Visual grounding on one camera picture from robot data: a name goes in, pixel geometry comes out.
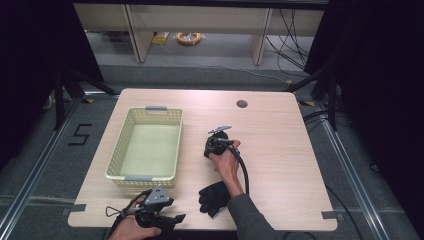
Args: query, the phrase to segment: black curtain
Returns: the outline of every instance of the black curtain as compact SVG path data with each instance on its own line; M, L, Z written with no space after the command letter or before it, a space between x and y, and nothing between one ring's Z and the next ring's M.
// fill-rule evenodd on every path
M355 130L364 141L418 235L424 239L424 2L366 1L370 11L353 54L335 73ZM306 71L329 58L354 17L324 14Z
M72 3L64 0L0 0L0 62L1 170L43 112L61 67L103 77Z

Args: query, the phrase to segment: wooden panel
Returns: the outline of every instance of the wooden panel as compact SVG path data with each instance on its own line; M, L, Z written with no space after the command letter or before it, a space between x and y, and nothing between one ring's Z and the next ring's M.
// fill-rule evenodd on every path
M86 30L128 32L125 13L120 4L75 3L74 7Z

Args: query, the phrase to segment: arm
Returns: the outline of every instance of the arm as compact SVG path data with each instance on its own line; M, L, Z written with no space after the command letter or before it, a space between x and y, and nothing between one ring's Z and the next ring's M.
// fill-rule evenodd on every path
M233 147L240 146L240 141L234 140ZM249 195L245 194L237 177L239 162L228 149L222 155L209 154L222 181L227 186L231 200L228 210L237 226L240 240L248 239L278 239L275 230L259 212Z

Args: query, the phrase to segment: yellow object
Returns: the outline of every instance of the yellow object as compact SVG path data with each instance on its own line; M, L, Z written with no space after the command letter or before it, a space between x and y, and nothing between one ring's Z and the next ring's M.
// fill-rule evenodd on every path
M200 33L177 33L177 41L183 45L194 45L202 39Z
M153 44L165 44L169 32L158 32L152 39Z

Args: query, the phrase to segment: basket handle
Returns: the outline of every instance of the basket handle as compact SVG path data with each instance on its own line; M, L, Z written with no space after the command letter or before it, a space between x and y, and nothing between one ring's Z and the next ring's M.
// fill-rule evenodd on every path
M168 108L166 106L146 106L147 114L167 114Z

